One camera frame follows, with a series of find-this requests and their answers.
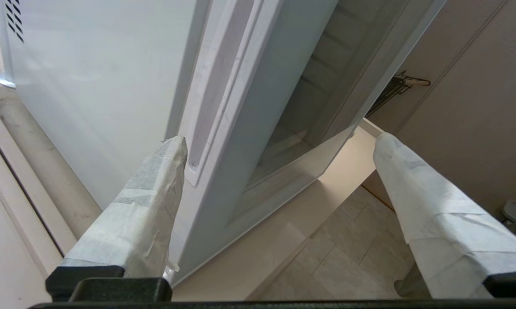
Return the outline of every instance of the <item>white refrigerator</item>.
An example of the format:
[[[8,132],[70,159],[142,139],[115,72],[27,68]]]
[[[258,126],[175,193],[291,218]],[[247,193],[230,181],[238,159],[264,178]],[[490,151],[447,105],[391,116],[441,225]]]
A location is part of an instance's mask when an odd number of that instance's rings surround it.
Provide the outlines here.
[[[7,77],[102,208],[185,136],[176,284],[325,171],[443,3],[0,0],[0,33]]]

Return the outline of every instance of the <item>ventilation slot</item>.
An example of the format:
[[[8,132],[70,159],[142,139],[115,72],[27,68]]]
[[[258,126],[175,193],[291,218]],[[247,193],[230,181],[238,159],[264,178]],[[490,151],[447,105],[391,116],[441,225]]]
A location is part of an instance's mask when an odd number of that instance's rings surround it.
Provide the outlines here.
[[[9,28],[18,37],[19,41],[23,43],[23,30],[21,21],[21,11],[19,10],[19,0],[6,0],[6,18]]]

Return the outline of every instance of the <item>tiled floor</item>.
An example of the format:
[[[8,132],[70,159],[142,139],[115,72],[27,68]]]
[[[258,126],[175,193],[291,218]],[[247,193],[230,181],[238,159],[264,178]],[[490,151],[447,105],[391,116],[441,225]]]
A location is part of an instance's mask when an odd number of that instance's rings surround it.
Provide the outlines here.
[[[413,265],[395,213],[359,187],[261,300],[394,299]]]

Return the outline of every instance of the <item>open door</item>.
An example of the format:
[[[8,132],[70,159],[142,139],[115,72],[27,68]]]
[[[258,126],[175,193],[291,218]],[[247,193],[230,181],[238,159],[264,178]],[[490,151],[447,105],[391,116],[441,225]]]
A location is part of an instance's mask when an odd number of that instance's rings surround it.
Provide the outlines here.
[[[181,125],[172,283],[325,171],[443,3],[212,2]]]

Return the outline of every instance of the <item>refrigerator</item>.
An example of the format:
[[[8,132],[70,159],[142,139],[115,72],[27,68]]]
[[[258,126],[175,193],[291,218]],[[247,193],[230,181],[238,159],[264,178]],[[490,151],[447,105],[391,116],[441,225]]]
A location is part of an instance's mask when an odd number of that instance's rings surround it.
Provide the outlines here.
[[[186,138],[176,285],[325,171],[443,3],[0,0],[0,35],[5,76],[102,209]]]

